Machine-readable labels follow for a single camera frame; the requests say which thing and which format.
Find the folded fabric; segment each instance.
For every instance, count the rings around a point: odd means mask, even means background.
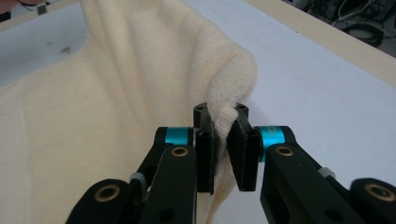
[[[64,223],[88,187],[127,180],[160,126],[208,102],[219,134],[210,223],[234,186],[225,138],[255,82],[252,56],[177,0],[83,0],[77,54],[0,89],[0,223]]]

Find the hand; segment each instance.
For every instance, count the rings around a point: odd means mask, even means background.
[[[45,0],[21,0],[21,2],[29,5],[37,5],[45,2]],[[17,4],[20,4],[18,0],[0,0],[0,14],[10,11]]]

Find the blue tape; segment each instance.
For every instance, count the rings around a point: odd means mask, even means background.
[[[265,154],[267,152],[267,148],[273,144],[285,143],[285,135],[278,126],[265,126],[259,128],[262,132],[262,144],[264,150],[264,152],[262,153],[261,162],[265,162]]]
[[[183,128],[167,128],[165,136],[165,144],[187,145],[189,143],[189,129]]]

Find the beige cloth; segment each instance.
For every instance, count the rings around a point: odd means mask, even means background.
[[[136,171],[159,126],[192,126],[202,102],[221,140],[215,194],[198,202],[210,222],[234,186],[224,139],[252,56],[177,0],[81,4],[86,46],[0,89],[0,223],[65,222],[92,184]]]

